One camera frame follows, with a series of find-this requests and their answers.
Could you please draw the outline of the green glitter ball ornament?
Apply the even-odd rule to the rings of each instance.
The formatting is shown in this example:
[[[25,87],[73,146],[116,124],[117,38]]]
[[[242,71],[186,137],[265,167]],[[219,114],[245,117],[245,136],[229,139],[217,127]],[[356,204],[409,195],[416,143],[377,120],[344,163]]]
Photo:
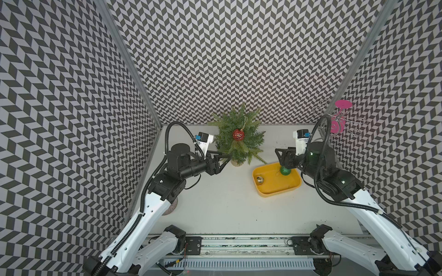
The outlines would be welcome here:
[[[288,176],[288,175],[291,174],[291,169],[288,169],[288,168],[282,166],[282,167],[280,168],[280,173],[281,173],[281,175],[283,175],[283,176]]]

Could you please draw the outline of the gold shiny ball ornament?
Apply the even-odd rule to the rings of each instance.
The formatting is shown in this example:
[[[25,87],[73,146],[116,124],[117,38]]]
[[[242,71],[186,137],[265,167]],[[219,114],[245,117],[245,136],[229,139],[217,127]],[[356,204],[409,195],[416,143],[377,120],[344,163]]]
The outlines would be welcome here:
[[[258,183],[258,185],[262,185],[264,183],[264,179],[261,176],[256,177],[256,182]]]

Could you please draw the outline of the small green christmas tree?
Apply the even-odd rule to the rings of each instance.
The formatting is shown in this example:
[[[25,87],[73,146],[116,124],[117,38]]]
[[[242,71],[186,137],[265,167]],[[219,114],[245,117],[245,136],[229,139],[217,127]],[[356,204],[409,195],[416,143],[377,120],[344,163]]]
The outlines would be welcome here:
[[[213,120],[208,124],[218,127],[219,133],[215,136],[215,145],[218,151],[231,157],[234,166],[245,163],[251,164],[256,159],[263,164],[266,161],[260,156],[263,150],[264,131],[259,130],[261,109],[247,111],[246,105],[229,112],[213,114]]]

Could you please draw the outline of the red faceted ball ornament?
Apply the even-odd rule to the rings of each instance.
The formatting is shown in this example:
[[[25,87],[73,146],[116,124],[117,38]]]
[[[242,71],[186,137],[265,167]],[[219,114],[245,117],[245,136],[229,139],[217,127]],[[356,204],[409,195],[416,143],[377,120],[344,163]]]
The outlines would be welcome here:
[[[243,141],[245,138],[245,132],[243,129],[235,129],[233,131],[233,139],[235,141]]]

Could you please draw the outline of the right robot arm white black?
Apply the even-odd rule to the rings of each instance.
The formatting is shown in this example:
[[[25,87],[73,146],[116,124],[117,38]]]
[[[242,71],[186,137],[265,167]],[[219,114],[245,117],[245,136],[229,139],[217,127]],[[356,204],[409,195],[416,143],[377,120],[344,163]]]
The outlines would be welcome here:
[[[435,276],[442,271],[442,254],[428,251],[413,240],[371,197],[364,184],[336,164],[334,150],[313,142],[305,152],[275,150],[279,163],[298,169],[313,180],[318,195],[328,204],[347,209],[380,245],[379,249],[347,238],[332,227],[319,225],[310,234],[311,251],[337,253],[377,276]]]

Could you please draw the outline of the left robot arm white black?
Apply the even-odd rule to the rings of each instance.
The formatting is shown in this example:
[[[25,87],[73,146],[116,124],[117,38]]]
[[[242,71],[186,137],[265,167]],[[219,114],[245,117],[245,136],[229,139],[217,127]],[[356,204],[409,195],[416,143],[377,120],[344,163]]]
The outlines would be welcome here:
[[[201,173],[219,174],[231,159],[217,151],[195,154],[187,144],[175,144],[165,155],[143,188],[136,214],[117,238],[99,255],[89,257],[83,270],[87,276],[142,276],[168,254],[185,247],[185,231],[170,225],[152,244],[146,238],[161,216],[185,189],[186,179]]]

